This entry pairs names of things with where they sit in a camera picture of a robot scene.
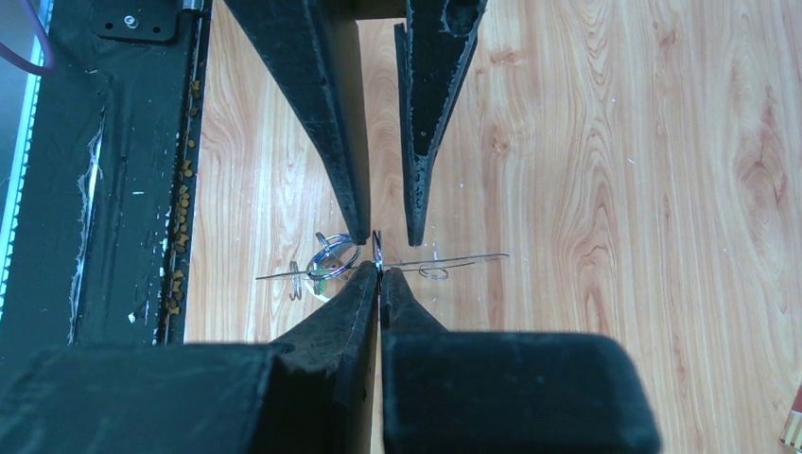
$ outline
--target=metal ring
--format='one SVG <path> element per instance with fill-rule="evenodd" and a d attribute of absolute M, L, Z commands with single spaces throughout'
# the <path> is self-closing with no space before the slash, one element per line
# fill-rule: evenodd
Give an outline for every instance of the metal ring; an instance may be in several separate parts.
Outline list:
<path fill-rule="evenodd" d="M 378 275 L 381 276 L 384 272 L 384 252 L 381 250 L 381 231 L 374 230 L 373 234 L 373 243 L 374 243 L 374 263 L 376 265 L 376 271 L 378 271 Z"/>
<path fill-rule="evenodd" d="M 315 237 L 318 238 L 318 241 L 320 241 L 320 243 L 323 246 L 323 248 L 325 249 L 325 251 L 327 253 L 331 254 L 331 245 L 328 244 L 328 238 L 323 236 L 323 234 L 320 233 L 320 232 L 315 232 Z"/>
<path fill-rule="evenodd" d="M 432 270 L 432 271 L 437 270 L 437 271 L 442 272 L 443 274 L 433 274 L 433 273 L 429 272 L 429 270 Z M 433 281 L 444 281 L 445 279 L 448 279 L 448 270 L 446 270 L 444 268 L 427 267 L 426 265 L 422 265 L 421 268 L 418 269 L 418 273 L 420 273 L 420 275 L 426 277 L 426 279 L 431 279 Z"/>
<path fill-rule="evenodd" d="M 320 282 L 321 282 L 321 281 L 308 281 L 308 280 L 304 280 L 304 285 L 306 286 L 306 289 L 307 289 L 307 290 L 309 290 L 309 293 L 312 293 L 312 294 L 314 295 L 314 294 L 315 294 L 315 289 L 314 289 L 312 286 L 313 286 L 314 284 L 319 284 Z M 324 295 L 322 292 L 321 292 L 321 294 L 319 294 L 319 295 L 315 295 L 315 298 L 317 298 L 317 299 L 319 299 L 319 300 L 323 301 L 324 303 L 328 303 L 328 301 L 329 301 L 329 300 L 331 300 L 331 298 L 327 297 L 327 296 L 326 296 L 326 295 Z"/>
<path fill-rule="evenodd" d="M 356 243 L 354 243 L 354 241 L 351 239 L 351 236 L 349 236 L 349 235 L 332 235 L 332 236 L 326 238 L 325 240 L 328 243 L 329 249 L 328 250 L 322 249 L 322 250 L 318 251 L 318 253 L 316 253 L 315 255 L 312 256 L 312 258 L 309 260 L 309 263 L 306 264 L 306 275 L 309 276 L 309 279 L 311 279 L 313 281 L 325 281 L 325 280 L 333 279 L 333 278 L 335 278 L 337 276 L 340 276 L 344 272 L 350 270 L 351 267 L 354 266 L 354 263 L 356 263 L 357 259 L 359 258 L 359 252 L 360 252 L 361 248 Z M 340 266 L 332 268 L 332 269 L 318 268 L 320 266 L 320 263 L 326 257 L 329 257 L 329 256 L 335 257 L 339 262 L 341 262 L 340 258 L 337 256 L 335 250 L 339 246 L 342 246 L 342 245 L 345 245 L 345 244 L 350 244 L 352 246 L 356 246 L 356 250 L 354 251 L 354 255 L 352 255 L 351 258 L 346 263 L 341 264 Z M 331 270 L 331 271 L 327 272 L 326 274 L 313 273 L 313 271 L 316 271 L 316 270 Z"/>

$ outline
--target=black foam padding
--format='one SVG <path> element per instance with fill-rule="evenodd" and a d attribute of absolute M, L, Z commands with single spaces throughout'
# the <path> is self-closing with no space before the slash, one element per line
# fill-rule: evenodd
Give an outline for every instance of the black foam padding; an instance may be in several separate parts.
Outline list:
<path fill-rule="evenodd" d="M 410 284 L 398 268 L 381 278 L 381 329 L 393 332 L 446 331 L 412 294 Z"/>
<path fill-rule="evenodd" d="M 226 0 L 323 160 L 348 233 L 371 225 L 359 32 L 347 0 Z"/>
<path fill-rule="evenodd" d="M 271 362 L 264 345 L 43 354 L 0 401 L 0 452 L 247 452 Z"/>
<path fill-rule="evenodd" d="M 659 451 L 635 367 L 605 337 L 383 333 L 382 379 L 388 453 Z"/>
<path fill-rule="evenodd" d="M 395 26 L 410 246 L 424 241 L 434 162 L 476 51 L 486 4 L 486 0 L 408 0 L 406 26 Z"/>

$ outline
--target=black metal frame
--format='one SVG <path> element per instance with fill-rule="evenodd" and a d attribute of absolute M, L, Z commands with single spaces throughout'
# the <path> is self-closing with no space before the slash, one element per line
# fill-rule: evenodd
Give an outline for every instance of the black metal frame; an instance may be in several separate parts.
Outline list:
<path fill-rule="evenodd" d="M 200 135 L 193 80 L 202 77 L 208 12 L 173 2 L 163 23 L 176 24 L 175 36 L 148 43 L 95 35 L 90 25 L 103 6 L 119 2 L 54 5 L 58 70 L 39 92 L 0 322 L 0 390 L 44 348 L 152 345 L 171 329 L 183 337 L 182 318 L 166 304 L 172 271 L 186 273 L 188 263 L 188 244 L 176 251 L 175 204 L 182 184 L 194 187 L 182 167 L 195 162 L 187 144 Z"/>

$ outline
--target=wooden surface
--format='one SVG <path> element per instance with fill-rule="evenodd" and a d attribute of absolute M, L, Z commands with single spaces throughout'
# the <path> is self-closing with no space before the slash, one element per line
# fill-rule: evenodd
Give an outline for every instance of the wooden surface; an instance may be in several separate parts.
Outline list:
<path fill-rule="evenodd" d="M 802 2 L 491 0 L 407 246 L 392 22 L 360 24 L 373 226 L 452 329 L 607 334 L 665 452 L 779 452 L 802 379 Z M 344 231 L 323 165 L 217 1 L 187 341 L 269 341 L 320 305 L 260 274 Z"/>

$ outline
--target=purple cable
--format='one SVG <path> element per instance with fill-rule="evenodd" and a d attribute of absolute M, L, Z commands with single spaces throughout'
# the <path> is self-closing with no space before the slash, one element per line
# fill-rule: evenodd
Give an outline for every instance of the purple cable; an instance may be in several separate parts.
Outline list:
<path fill-rule="evenodd" d="M 27 71 L 36 76 L 49 76 L 53 74 L 53 71 L 56 69 L 56 59 L 53 57 L 53 49 L 50 47 L 50 40 L 47 39 L 47 32 L 44 31 L 44 26 L 39 22 L 39 16 L 37 16 L 36 11 L 33 10 L 33 5 L 31 5 L 28 0 L 20 0 L 20 3 L 23 5 L 23 9 L 28 19 L 30 19 L 30 24 L 36 32 L 36 37 L 42 45 L 42 50 L 44 51 L 44 65 L 39 66 L 31 63 L 15 54 L 3 43 L 0 43 L 0 59 L 4 59 L 23 71 Z"/>

